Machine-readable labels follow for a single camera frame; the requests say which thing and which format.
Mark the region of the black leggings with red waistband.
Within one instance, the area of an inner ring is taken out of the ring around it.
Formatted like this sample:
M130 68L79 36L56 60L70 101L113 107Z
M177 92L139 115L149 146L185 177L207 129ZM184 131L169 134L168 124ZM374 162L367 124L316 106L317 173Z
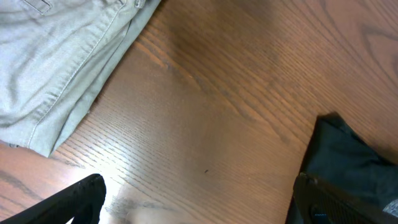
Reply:
M300 171L397 217L397 164L369 147L336 113L319 116ZM287 223L304 223L291 199Z

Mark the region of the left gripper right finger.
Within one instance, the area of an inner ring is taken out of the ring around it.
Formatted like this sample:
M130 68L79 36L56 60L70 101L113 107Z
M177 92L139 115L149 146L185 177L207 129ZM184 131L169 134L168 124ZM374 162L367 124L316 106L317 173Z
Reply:
M397 217L306 173L296 177L294 202L304 224L397 224Z

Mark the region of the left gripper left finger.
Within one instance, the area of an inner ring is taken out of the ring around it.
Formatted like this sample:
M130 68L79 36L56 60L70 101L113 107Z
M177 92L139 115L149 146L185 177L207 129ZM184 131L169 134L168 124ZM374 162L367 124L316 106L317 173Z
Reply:
M98 224L106 197L103 176L91 174L2 224Z

